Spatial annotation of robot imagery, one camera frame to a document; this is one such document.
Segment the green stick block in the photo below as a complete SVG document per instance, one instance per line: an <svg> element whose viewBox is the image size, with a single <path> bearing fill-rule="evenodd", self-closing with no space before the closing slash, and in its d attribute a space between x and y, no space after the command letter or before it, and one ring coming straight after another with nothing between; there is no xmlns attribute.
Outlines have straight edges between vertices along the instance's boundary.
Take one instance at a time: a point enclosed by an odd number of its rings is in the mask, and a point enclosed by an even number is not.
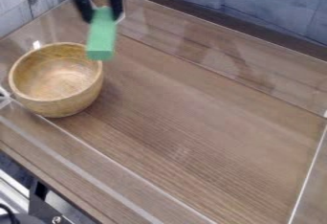
<svg viewBox="0 0 327 224"><path fill-rule="evenodd" d="M90 25L86 53L90 59L111 60L116 41L116 23L110 7L96 8Z"/></svg>

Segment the wooden bowl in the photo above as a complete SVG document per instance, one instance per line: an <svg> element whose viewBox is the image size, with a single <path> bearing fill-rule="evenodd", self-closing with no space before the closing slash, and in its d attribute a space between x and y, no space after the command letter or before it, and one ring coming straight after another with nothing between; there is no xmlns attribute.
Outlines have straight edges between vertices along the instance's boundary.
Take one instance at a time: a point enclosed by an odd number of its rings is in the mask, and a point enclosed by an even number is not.
<svg viewBox="0 0 327 224"><path fill-rule="evenodd" d="M83 111L99 97L104 65L87 58L83 44L56 42L16 60L8 82L28 110L44 117L63 118Z"/></svg>

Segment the clear acrylic corner bracket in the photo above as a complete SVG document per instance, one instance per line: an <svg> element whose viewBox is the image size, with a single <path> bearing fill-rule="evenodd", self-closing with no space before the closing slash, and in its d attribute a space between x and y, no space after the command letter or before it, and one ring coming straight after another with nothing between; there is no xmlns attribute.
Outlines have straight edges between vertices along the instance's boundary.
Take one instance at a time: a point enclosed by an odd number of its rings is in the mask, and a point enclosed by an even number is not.
<svg viewBox="0 0 327 224"><path fill-rule="evenodd" d="M91 1L91 5L92 5L94 9L104 7L104 6L107 6L107 7L110 6L108 0L90 0L90 1ZM120 24L120 22L124 20L124 18L126 18L126 13L123 11L120 13L119 18L115 20L115 24L116 25Z"/></svg>

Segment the clear acrylic back wall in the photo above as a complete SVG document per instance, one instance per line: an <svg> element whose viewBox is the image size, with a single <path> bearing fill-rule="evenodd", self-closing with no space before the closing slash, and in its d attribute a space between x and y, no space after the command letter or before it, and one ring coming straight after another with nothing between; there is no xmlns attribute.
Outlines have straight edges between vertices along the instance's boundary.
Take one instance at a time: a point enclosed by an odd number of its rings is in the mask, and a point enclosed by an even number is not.
<svg viewBox="0 0 327 224"><path fill-rule="evenodd" d="M327 117L327 62L150 0L124 0L120 34Z"/></svg>

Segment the clear acrylic wall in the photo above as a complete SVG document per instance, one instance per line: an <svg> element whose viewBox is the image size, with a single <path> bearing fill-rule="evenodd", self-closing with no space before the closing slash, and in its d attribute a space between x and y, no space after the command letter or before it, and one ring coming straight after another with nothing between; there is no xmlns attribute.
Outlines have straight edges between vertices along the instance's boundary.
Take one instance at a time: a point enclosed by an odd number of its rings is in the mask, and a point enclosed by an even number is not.
<svg viewBox="0 0 327 224"><path fill-rule="evenodd" d="M120 34L327 117L327 62L150 0L124 0Z"/></svg>
<svg viewBox="0 0 327 224"><path fill-rule="evenodd" d="M327 224L327 127L287 224Z"/></svg>
<svg viewBox="0 0 327 224"><path fill-rule="evenodd" d="M2 88L0 150L100 224L218 224Z"/></svg>

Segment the clear acrylic front wall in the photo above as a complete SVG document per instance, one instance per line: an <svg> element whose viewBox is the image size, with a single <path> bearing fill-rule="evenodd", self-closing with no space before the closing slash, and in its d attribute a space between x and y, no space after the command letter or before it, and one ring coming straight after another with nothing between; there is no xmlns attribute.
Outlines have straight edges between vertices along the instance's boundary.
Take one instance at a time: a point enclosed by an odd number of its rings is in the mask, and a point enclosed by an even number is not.
<svg viewBox="0 0 327 224"><path fill-rule="evenodd" d="M218 224L2 88L0 150L100 224Z"/></svg>

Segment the black table leg bracket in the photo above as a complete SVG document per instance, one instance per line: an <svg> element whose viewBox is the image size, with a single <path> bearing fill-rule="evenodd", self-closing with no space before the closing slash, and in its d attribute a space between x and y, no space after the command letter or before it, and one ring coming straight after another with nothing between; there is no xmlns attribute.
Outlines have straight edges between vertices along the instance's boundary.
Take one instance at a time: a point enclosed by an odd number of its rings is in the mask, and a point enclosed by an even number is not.
<svg viewBox="0 0 327 224"><path fill-rule="evenodd" d="M84 224L84 215L38 180L34 181L30 189L28 213L44 224Z"/></svg>

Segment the clear acrylic right wall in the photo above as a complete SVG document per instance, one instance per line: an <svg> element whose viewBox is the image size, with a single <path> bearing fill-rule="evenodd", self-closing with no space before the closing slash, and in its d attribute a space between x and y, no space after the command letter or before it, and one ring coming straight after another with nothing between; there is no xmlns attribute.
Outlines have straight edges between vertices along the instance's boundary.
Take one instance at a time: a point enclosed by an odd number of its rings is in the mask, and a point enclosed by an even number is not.
<svg viewBox="0 0 327 224"><path fill-rule="evenodd" d="M327 224L327 127L287 224Z"/></svg>

